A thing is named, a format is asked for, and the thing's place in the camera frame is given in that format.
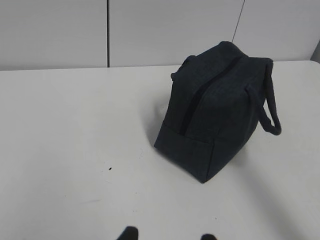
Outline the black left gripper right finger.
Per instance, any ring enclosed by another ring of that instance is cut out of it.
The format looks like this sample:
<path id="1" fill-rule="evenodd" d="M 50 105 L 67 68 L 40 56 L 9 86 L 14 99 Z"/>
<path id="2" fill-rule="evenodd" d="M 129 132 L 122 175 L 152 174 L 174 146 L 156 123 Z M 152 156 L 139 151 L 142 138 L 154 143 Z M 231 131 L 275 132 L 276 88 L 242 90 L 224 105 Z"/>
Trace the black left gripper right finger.
<path id="1" fill-rule="evenodd" d="M 200 240 L 217 240 L 217 238 L 213 234 L 203 234 L 200 238 Z"/>

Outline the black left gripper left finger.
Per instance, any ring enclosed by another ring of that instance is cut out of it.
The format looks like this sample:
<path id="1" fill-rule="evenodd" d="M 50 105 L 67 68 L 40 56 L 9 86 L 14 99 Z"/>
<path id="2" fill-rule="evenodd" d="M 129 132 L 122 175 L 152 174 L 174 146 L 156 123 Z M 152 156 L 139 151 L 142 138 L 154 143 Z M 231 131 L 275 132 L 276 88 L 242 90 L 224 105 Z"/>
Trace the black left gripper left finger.
<path id="1" fill-rule="evenodd" d="M 117 240 L 138 240 L 139 230 L 135 226 L 127 226 Z"/>

